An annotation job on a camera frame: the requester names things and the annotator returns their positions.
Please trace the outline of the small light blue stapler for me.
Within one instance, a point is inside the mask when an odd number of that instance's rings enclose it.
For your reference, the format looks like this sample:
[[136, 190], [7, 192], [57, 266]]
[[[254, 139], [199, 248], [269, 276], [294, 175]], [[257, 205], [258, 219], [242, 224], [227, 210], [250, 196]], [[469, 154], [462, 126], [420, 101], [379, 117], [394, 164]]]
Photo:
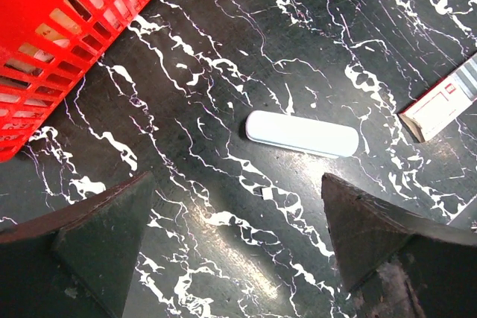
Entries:
[[254, 110], [244, 126], [251, 141], [332, 159], [350, 157], [359, 146], [354, 128], [309, 118]]

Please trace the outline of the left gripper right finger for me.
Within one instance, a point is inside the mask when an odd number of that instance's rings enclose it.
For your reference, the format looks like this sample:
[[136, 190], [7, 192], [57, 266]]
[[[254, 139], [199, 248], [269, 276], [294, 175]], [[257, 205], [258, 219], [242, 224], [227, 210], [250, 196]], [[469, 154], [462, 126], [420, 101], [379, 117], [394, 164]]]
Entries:
[[357, 317], [475, 317], [476, 233], [322, 176], [321, 197]]

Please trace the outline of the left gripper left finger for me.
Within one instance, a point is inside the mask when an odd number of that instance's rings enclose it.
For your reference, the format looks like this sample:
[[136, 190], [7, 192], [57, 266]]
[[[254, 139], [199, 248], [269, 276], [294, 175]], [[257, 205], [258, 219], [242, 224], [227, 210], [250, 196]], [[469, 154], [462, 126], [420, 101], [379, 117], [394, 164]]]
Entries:
[[145, 172], [1, 231], [2, 317], [121, 317], [155, 188]]

